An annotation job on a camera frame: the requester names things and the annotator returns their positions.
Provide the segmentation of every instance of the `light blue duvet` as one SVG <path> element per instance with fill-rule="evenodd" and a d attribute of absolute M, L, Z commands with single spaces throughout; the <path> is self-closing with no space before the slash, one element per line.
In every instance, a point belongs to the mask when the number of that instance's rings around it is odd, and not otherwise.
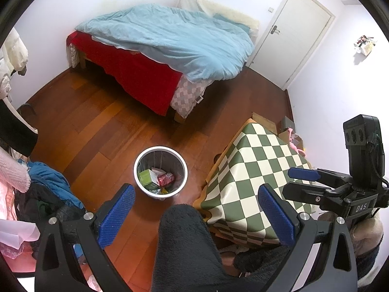
<path fill-rule="evenodd" d="M 75 29 L 103 44 L 138 50 L 191 82 L 236 77 L 254 50 L 248 34 L 234 24 L 157 4 L 101 15 Z"/>

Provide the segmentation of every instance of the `blue pillow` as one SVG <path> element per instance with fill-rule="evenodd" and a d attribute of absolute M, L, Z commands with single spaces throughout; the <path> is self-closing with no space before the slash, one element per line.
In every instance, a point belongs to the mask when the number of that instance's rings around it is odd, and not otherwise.
<path fill-rule="evenodd" d="M 247 35 L 250 35 L 250 27 L 248 27 L 247 25 L 244 25 L 244 24 L 242 24 L 242 23 L 236 23 L 236 22 L 234 22 L 234 21 L 231 21 L 230 19 L 224 17 L 224 16 L 221 15 L 221 14 L 215 14 L 215 15 L 213 16 L 213 18 L 215 18 L 215 19 L 217 19 L 217 20 L 225 21 L 225 22 L 227 22 L 227 23 L 234 24 L 234 25 L 240 27 L 242 30 L 244 30 L 244 31 L 247 33 Z"/>

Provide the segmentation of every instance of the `door frame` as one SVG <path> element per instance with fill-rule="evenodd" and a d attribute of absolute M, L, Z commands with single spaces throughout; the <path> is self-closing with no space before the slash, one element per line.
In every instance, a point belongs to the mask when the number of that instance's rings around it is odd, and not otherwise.
<path fill-rule="evenodd" d="M 312 45 L 312 47 L 309 49 L 309 51 L 307 52 L 307 54 L 304 56 L 303 60 L 300 62 L 300 64 L 297 66 L 297 68 L 295 69 L 295 71 L 293 71 L 293 74 L 289 77 L 289 79 L 286 81 L 286 83 L 284 84 L 284 86 L 282 87 L 282 90 L 285 90 L 287 89 L 287 87 L 291 84 L 291 82 L 293 81 L 293 79 L 297 76 L 297 74 L 300 72 L 300 70 L 302 69 L 302 67 L 307 63 L 308 59 L 311 57 L 311 55 L 313 54 L 313 52 L 315 51 L 315 49 L 318 47 L 318 45 L 320 44 L 320 42 L 322 41 L 323 37 L 325 36 L 325 34 L 327 33 L 328 29 L 330 28 L 330 26 L 332 25 L 333 21 L 335 20 L 335 15 L 333 15 L 323 4 L 321 4 L 318 0 L 312 0 L 313 2 L 315 2 L 318 6 L 320 6 L 325 12 L 328 13 L 328 15 L 330 16 L 327 24 L 324 26 L 323 30 L 321 31 L 320 35 L 318 36 L 318 38 L 315 40 L 314 44 Z M 265 42 L 266 38 L 268 37 L 268 35 L 270 34 L 270 31 L 272 30 L 275 22 L 277 21 L 278 17 L 280 16 L 281 12 L 283 11 L 283 8 L 284 6 L 286 5 L 286 3 L 288 2 L 288 0 L 282 0 L 281 1 L 281 4 L 279 5 L 276 13 L 274 13 L 274 16 L 272 17 L 269 25 L 267 26 L 266 30 L 264 31 L 264 33 L 262 34 L 262 37 L 259 39 L 257 45 L 255 46 L 255 50 L 252 52 L 252 54 L 249 56 L 247 62 L 246 62 L 246 66 L 247 67 L 250 67 L 250 65 L 252 64 L 252 62 L 254 61 L 254 58 L 255 56 L 257 55 L 257 53 L 259 52 L 259 50 L 261 49 L 263 43 Z"/>

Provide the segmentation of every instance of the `red blanket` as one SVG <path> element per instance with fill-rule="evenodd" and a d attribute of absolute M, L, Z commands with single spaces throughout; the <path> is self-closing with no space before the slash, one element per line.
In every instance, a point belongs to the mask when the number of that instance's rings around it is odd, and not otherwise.
<path fill-rule="evenodd" d="M 166 115 L 182 76 L 181 72 L 141 53 L 132 54 L 129 50 L 96 42 L 89 34 L 78 31 L 68 36 L 66 44 L 75 45 L 88 59 L 103 67 L 133 98 L 155 113 Z"/>

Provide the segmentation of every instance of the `screw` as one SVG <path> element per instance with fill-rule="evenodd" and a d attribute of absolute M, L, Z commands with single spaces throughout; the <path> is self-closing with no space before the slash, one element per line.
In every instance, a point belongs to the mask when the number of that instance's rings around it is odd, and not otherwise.
<path fill-rule="evenodd" d="M 94 214 L 92 212 L 88 212 L 88 213 L 84 214 L 84 219 L 86 219 L 87 221 L 89 221 L 93 217 L 94 217 Z"/>
<path fill-rule="evenodd" d="M 336 218 L 336 221 L 339 223 L 339 224 L 344 224 L 344 218 L 343 217 L 341 217 L 341 216 L 338 216 L 337 218 Z"/>
<path fill-rule="evenodd" d="M 49 219 L 49 224 L 54 225 L 57 222 L 57 217 L 52 217 Z"/>
<path fill-rule="evenodd" d="M 308 213 L 302 212 L 302 213 L 300 213 L 300 218 L 301 218 L 303 221 L 307 221 L 307 220 L 310 218 L 310 216 L 309 216 Z"/>

